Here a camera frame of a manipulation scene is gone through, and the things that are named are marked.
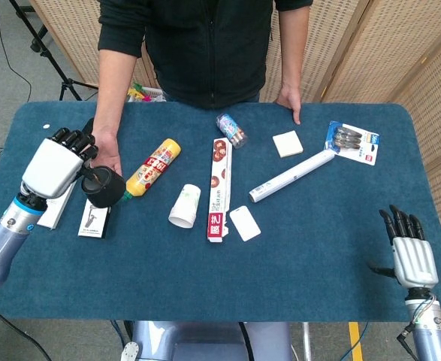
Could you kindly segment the person's left hand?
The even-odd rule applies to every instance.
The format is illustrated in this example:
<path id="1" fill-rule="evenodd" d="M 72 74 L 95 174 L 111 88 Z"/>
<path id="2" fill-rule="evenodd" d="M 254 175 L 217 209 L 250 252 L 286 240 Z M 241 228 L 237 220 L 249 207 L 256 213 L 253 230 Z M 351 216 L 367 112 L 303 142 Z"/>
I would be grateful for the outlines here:
<path id="1" fill-rule="evenodd" d="M 291 111 L 294 124 L 301 124 L 301 93 L 297 87 L 282 86 L 275 103 Z"/>

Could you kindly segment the person's right hand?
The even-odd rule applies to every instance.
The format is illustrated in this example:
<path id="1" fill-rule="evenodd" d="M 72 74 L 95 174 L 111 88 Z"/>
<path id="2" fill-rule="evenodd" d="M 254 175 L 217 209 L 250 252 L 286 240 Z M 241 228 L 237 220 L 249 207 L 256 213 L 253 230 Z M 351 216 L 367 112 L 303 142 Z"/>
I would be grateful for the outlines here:
<path id="1" fill-rule="evenodd" d="M 107 166 L 118 175 L 122 176 L 122 166 L 119 154 L 117 136 L 110 130 L 94 130 L 95 146 L 98 147 L 98 154 L 92 160 L 92 166 Z"/>

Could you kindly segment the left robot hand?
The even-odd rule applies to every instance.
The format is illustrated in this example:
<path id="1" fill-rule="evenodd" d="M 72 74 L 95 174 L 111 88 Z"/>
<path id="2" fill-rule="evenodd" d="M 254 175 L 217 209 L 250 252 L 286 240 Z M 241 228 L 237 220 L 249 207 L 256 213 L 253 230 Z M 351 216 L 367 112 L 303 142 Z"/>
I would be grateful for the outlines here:
<path id="1" fill-rule="evenodd" d="M 58 129 L 35 151 L 23 173 L 20 194 L 42 199 L 60 197 L 79 177 L 92 176 L 90 161 L 97 154 L 93 135 Z"/>

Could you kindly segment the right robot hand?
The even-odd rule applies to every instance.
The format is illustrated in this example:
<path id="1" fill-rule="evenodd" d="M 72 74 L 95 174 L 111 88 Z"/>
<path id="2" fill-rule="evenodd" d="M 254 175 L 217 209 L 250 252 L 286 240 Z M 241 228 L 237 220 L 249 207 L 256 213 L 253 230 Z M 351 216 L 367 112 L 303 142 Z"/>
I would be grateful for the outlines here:
<path id="1" fill-rule="evenodd" d="M 373 273 L 393 278 L 408 290 L 433 289 L 439 278 L 433 251 L 420 220 L 394 205 L 389 208 L 389 211 L 379 210 L 379 214 L 385 224 L 394 266 L 383 268 L 372 263 L 367 266 Z"/>

